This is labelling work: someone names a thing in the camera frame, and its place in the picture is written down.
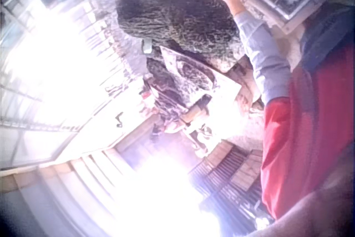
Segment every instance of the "wall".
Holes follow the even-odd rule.
[[[162,134],[156,144],[150,140],[150,133],[151,127],[146,127],[144,134],[120,152],[132,168],[139,169],[155,156],[174,159],[186,172],[201,162],[194,152],[192,142],[183,133]]]

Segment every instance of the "sunlight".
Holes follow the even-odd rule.
[[[122,195],[125,236],[220,236],[218,220],[200,211],[202,196],[185,169],[170,158],[153,157],[129,188]]]

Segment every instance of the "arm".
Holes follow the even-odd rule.
[[[245,52],[253,65],[253,76],[266,106],[261,169],[262,200],[271,215],[280,218],[292,207],[285,181],[292,151],[288,142],[291,126],[290,65],[281,57],[263,21],[245,11],[240,0],[224,1],[235,18]]]
[[[223,0],[238,26],[245,53],[253,66],[253,76],[267,105],[272,99],[288,97],[290,64],[283,58],[265,23],[254,18],[240,0]]]

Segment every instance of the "red jacket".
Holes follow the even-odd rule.
[[[318,188],[354,141],[354,47],[332,52],[310,76],[292,73],[289,98],[265,108],[262,200],[278,219]]]

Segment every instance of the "gray sleeve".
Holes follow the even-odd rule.
[[[271,99],[288,97],[290,64],[283,58],[264,22],[244,11],[234,18],[244,50],[254,69],[254,79],[266,105]]]

